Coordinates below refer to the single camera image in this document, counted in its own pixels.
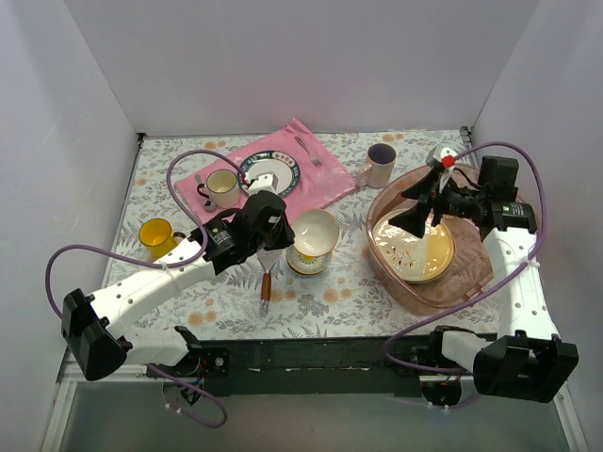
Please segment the yellow bottom plate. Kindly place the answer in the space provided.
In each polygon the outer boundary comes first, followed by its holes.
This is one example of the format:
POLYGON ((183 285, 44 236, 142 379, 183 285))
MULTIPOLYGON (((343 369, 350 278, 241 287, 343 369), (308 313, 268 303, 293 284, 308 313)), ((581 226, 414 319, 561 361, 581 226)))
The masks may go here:
POLYGON ((448 227, 432 226, 432 214, 425 222, 422 238, 389 224, 404 212, 397 209, 383 216, 373 227, 373 241, 387 266, 408 283, 426 283, 441 277, 451 265, 455 244, 448 227))

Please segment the yellow rimmed cream bowl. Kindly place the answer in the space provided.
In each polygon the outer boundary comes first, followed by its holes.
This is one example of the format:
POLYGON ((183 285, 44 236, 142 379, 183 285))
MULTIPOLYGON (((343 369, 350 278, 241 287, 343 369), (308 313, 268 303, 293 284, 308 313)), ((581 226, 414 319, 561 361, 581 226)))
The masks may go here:
POLYGON ((301 213, 292 223, 293 247, 300 254, 319 257, 330 253, 339 239, 339 224, 326 210, 310 209, 301 213))

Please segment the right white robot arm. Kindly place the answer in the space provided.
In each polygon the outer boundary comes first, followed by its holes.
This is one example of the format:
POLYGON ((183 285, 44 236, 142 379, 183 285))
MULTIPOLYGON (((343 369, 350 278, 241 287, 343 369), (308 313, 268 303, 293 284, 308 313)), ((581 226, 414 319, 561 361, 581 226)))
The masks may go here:
POLYGON ((473 188, 453 180, 452 156, 432 157, 428 166, 427 175, 401 193, 415 205, 390 225, 420 237, 427 220, 438 224, 449 216, 472 221, 489 255, 493 288, 504 293, 496 340, 439 326, 426 351, 428 367, 444 375, 459 366, 472 375, 481 395, 551 401, 577 366, 579 353, 576 345, 560 338, 546 307, 534 258, 545 224, 529 204, 516 198, 517 161, 484 157, 473 188))

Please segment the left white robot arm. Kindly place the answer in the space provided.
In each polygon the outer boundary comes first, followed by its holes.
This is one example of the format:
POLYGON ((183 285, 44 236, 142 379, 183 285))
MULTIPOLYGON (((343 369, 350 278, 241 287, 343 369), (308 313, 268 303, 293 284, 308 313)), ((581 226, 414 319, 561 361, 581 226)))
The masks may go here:
POLYGON ((144 330, 136 323, 188 287, 209 281, 259 251, 294 242, 286 204, 261 190, 240 209, 213 217, 191 232, 153 268, 89 295, 76 289, 63 300, 62 335, 87 380, 103 379, 124 364, 159 364, 182 377, 202 360, 201 343, 185 327, 144 330))

